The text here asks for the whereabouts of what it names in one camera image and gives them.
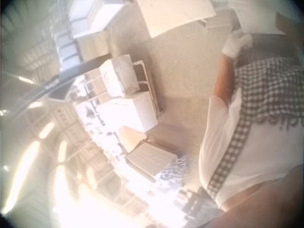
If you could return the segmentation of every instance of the white shirt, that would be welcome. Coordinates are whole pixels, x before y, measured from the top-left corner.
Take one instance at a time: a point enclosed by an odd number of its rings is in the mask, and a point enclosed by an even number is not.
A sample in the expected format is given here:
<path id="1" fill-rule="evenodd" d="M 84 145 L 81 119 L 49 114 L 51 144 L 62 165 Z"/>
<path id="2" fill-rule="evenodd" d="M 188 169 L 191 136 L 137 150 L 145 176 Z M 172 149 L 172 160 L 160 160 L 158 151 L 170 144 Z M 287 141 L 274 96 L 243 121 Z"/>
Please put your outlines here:
<path id="1" fill-rule="evenodd" d="M 200 149 L 200 182 L 206 189 L 221 161 L 239 120 L 241 90 L 230 107 L 218 97 L 209 99 L 205 137 Z M 293 167 L 303 164 L 304 128 L 301 120 L 295 127 L 270 125 L 267 121 L 252 124 L 246 144 L 223 187 L 216 196 L 219 207 L 237 193 L 264 181 L 284 177 Z"/>

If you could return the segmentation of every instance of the checkered scarf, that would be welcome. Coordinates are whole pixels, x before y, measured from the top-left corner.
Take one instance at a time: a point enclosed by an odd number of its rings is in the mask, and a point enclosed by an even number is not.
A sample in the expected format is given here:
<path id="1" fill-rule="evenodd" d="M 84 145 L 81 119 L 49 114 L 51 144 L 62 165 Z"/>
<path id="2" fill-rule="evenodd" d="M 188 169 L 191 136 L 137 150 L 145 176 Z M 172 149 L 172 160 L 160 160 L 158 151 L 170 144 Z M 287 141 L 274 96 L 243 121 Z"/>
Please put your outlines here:
<path id="1" fill-rule="evenodd" d="M 241 88 L 240 119 L 228 148 L 213 173 L 208 194 L 215 199 L 236 163 L 252 123 L 301 118 L 304 126 L 304 69 L 292 59 L 275 57 L 259 60 L 235 70 Z"/>

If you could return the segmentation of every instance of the floor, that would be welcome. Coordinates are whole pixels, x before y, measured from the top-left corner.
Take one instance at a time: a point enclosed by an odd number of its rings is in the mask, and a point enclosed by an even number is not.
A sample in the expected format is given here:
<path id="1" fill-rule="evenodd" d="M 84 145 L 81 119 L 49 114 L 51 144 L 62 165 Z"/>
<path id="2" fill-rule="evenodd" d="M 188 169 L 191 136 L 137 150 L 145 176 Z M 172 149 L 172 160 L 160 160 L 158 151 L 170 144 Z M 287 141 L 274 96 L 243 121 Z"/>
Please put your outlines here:
<path id="1" fill-rule="evenodd" d="M 130 54 L 144 60 L 152 73 L 160 106 L 165 110 L 149 137 L 189 155 L 186 187 L 200 187 L 199 152 L 209 96 L 218 73 L 221 49 L 231 27 L 227 23 L 206 30 L 192 22 L 150 38 L 139 6 L 125 6 L 107 29 L 113 56 Z"/>

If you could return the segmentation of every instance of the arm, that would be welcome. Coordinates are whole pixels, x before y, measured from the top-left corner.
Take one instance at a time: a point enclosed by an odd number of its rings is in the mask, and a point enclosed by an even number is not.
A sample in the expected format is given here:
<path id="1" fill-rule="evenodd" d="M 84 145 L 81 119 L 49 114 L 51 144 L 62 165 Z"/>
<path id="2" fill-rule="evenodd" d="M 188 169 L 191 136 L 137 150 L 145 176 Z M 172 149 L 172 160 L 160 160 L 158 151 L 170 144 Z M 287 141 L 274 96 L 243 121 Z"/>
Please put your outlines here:
<path id="1" fill-rule="evenodd" d="M 234 90 L 233 60 L 238 57 L 242 48 L 252 47 L 252 43 L 251 35 L 244 35 L 242 30 L 238 30 L 228 36 L 223 47 L 214 95 L 222 99 L 227 106 L 231 102 Z"/>
<path id="2" fill-rule="evenodd" d="M 226 55 L 222 55 L 218 79 L 214 88 L 214 95 L 222 99 L 228 106 L 231 102 L 234 90 L 234 69 L 233 60 Z"/>

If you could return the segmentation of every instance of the hand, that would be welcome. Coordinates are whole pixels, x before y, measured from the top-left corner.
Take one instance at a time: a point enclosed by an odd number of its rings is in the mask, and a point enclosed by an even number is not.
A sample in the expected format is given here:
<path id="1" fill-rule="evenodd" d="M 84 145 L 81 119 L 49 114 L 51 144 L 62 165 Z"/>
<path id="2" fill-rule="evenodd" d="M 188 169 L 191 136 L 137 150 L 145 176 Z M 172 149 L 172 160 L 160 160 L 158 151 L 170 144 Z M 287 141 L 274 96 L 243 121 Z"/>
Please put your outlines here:
<path id="1" fill-rule="evenodd" d="M 253 46 L 252 36 L 244 35 L 243 31 L 237 30 L 229 34 L 227 41 L 222 49 L 222 53 L 231 59 L 236 59 L 243 49 L 248 49 Z"/>

